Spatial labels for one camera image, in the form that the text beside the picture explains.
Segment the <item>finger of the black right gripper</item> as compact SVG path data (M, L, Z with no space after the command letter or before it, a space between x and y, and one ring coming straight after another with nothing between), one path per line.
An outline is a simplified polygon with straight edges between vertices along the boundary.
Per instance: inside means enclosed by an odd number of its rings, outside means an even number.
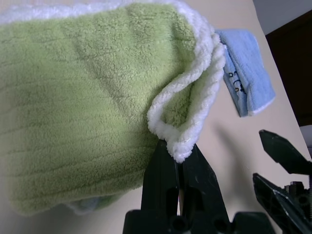
M285 234L304 234L305 216L298 203L283 189L253 174L257 201Z
M312 162L306 160L287 139L267 130L260 130L259 135L264 151L289 174L312 174Z

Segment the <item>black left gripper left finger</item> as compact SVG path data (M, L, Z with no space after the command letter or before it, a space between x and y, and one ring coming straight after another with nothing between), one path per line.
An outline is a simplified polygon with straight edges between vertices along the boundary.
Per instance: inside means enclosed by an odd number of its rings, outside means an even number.
M159 140L144 172L141 209L172 217L177 215L179 179L176 161Z

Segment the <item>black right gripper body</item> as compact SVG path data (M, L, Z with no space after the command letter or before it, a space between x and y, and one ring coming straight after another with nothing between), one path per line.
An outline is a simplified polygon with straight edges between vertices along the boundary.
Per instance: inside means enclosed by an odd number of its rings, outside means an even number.
M309 187L305 188L300 181L292 181L290 185L284 187L286 192L292 197L299 205L304 213L304 217L309 222L309 231L312 233L312 184L309 180Z

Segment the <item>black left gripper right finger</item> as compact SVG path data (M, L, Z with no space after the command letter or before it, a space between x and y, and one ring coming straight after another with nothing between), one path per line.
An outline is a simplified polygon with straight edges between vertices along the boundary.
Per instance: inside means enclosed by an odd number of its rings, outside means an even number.
M223 201L216 175L197 145L191 155L182 163L183 173L183 209L182 215L189 220L195 214L203 212L212 221L228 221L228 214Z

